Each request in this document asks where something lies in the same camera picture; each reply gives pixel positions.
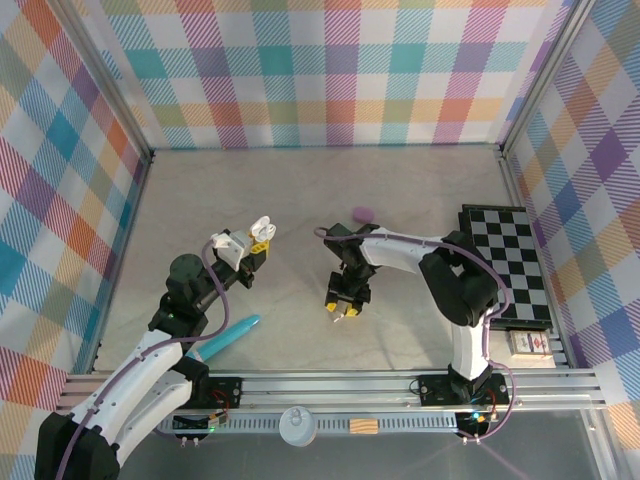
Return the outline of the white earbud charging case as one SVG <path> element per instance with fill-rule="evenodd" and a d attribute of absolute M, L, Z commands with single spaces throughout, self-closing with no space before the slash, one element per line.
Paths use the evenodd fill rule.
<path fill-rule="evenodd" d="M 256 243 L 270 241 L 276 233 L 276 225 L 271 222 L 268 215 L 260 217 L 250 227 L 250 236 Z"/>

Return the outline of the teal cylindrical tube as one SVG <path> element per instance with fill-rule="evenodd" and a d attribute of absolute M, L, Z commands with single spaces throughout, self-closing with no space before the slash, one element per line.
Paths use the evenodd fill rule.
<path fill-rule="evenodd" d="M 189 356 L 200 362 L 206 362 L 214 355 L 218 354 L 223 349 L 249 333 L 253 327 L 259 324 L 260 321 L 260 315 L 251 315 L 246 317 L 236 322 L 231 327 L 228 327 L 218 336 L 202 343 L 193 352 L 190 352 Z"/>

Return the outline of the white round plastic lid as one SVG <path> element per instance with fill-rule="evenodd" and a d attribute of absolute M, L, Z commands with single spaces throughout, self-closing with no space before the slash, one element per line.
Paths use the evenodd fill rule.
<path fill-rule="evenodd" d="M 287 409 L 279 420 L 279 434 L 289 445 L 306 447 L 315 439 L 317 426 L 311 411 L 302 406 Z"/>

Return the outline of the small electronics board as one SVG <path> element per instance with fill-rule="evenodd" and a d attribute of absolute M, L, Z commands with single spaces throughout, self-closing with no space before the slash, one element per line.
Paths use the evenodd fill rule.
<path fill-rule="evenodd" d="M 489 412 L 456 412 L 458 435 L 462 437 L 481 437 L 499 423 L 499 415 Z"/>
<path fill-rule="evenodd" d="M 206 431 L 213 432 L 228 420 L 228 414 L 225 411 L 217 411 L 206 415 L 174 415 L 171 420 L 171 427 L 174 431 Z"/>

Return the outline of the black silver chessboard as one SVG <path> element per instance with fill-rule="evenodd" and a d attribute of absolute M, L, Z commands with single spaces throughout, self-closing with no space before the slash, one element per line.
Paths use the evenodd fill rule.
<path fill-rule="evenodd" d="M 526 210 L 464 205 L 458 218 L 460 230 L 471 236 L 511 295 L 509 307 L 491 320 L 491 328 L 505 331 L 551 329 L 551 310 Z"/>

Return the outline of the playing card box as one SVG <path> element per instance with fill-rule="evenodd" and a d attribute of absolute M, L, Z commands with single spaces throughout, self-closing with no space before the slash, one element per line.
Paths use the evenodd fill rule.
<path fill-rule="evenodd" d="M 514 358 L 547 359 L 552 357 L 547 331 L 511 330 L 508 339 L 510 352 Z"/>

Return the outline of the aluminium mounting rail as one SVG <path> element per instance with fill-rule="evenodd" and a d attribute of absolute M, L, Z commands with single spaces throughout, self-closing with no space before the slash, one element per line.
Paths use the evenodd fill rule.
<path fill-rule="evenodd" d="M 357 411 L 436 411 L 422 406 L 411 391 L 414 379 L 427 370 L 383 371 L 220 371 L 220 377 L 240 377 L 242 394 L 235 413 L 279 413 L 303 406 L 317 413 Z M 602 409 L 604 394 L 589 369 L 517 369 L 507 383 L 515 411 Z"/>

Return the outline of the aluminium side rail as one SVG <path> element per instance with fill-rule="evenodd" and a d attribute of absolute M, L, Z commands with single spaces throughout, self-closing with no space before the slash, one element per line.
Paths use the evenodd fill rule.
<path fill-rule="evenodd" d="M 101 316 L 99 317 L 99 321 L 96 326 L 95 335 L 94 335 L 94 338 L 92 339 L 86 365 L 83 367 L 84 373 L 92 374 L 95 371 L 94 364 L 96 359 L 98 358 L 99 350 L 102 346 L 102 340 L 108 324 L 108 317 L 111 309 L 111 304 L 115 297 L 116 289 L 117 289 L 120 276 L 121 276 L 121 271 L 123 268 L 124 259 L 127 253 L 127 248 L 130 243 L 130 239 L 132 237 L 132 232 L 135 228 L 135 222 L 137 220 L 138 210 L 144 198 L 146 185 L 148 183 L 150 170 L 152 169 L 154 160 L 155 160 L 155 151 L 152 150 L 150 155 L 144 158 L 145 163 L 141 170 L 140 183 L 138 184 L 136 195 L 133 198 L 131 213 L 126 223 L 126 228 L 124 229 L 122 249 L 117 258 L 117 262 L 115 263 L 115 266 L 114 266 L 113 278 L 111 280 L 110 289 L 108 290 L 106 303 L 101 311 Z"/>
<path fill-rule="evenodd" d="M 555 300 L 553 290 L 551 284 L 547 278 L 547 270 L 544 265 L 543 255 L 541 253 L 541 249 L 539 246 L 539 242 L 537 240 L 534 227 L 533 220 L 531 219 L 531 215 L 529 210 L 526 207 L 525 199 L 519 189 L 519 185 L 513 170 L 511 163 L 505 157 L 504 153 L 497 149 L 495 151 L 496 160 L 504 181 L 505 190 L 508 193 L 510 202 L 515 207 L 522 207 L 525 209 L 525 213 L 527 214 L 527 218 L 529 221 L 531 233 L 532 233 L 532 242 L 534 246 L 534 250 L 537 255 L 537 259 L 539 262 L 539 268 L 542 275 L 542 283 L 545 290 L 545 295 L 547 298 L 547 302 L 550 309 L 550 316 L 553 327 L 551 328 L 551 337 L 554 340 L 560 342 L 561 351 L 560 351 L 560 359 L 554 360 L 557 368 L 574 368 L 575 367 L 575 355 L 573 354 L 572 347 L 567 344 L 565 340 L 565 329 L 562 325 L 559 317 L 559 311 L 557 308 L 557 302 Z"/>

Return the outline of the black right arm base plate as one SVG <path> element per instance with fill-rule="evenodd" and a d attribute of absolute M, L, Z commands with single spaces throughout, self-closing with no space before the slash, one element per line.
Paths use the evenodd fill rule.
<path fill-rule="evenodd" d="M 449 374 L 420 375 L 416 380 L 422 406 L 502 406 L 510 402 L 505 377 L 500 373 L 475 381 Z"/>

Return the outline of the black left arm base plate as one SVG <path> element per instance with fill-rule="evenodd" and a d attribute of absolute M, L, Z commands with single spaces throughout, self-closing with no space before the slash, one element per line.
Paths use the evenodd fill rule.
<path fill-rule="evenodd" d="M 211 377 L 198 381 L 194 386 L 187 409 L 237 409 L 242 397 L 240 377 Z"/>

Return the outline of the aluminium frame post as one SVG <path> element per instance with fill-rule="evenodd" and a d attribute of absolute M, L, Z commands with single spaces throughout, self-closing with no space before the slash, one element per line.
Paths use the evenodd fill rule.
<path fill-rule="evenodd" d="M 516 143 L 525 133 L 542 97 L 596 3 L 597 0 L 562 0 L 545 39 L 534 51 L 536 56 L 525 77 L 524 93 L 516 97 L 508 114 L 505 130 L 499 137 L 497 145 L 501 160 L 508 161 L 513 156 Z"/>
<path fill-rule="evenodd" d="M 49 3 L 51 8 L 56 11 L 59 20 L 64 24 L 64 28 L 85 61 L 87 70 L 93 76 L 99 90 L 112 107 L 124 131 L 139 149 L 143 159 L 150 163 L 153 160 L 154 150 L 144 137 L 142 129 L 139 127 L 114 77 L 111 75 L 111 71 L 86 30 L 72 1 L 49 0 Z"/>

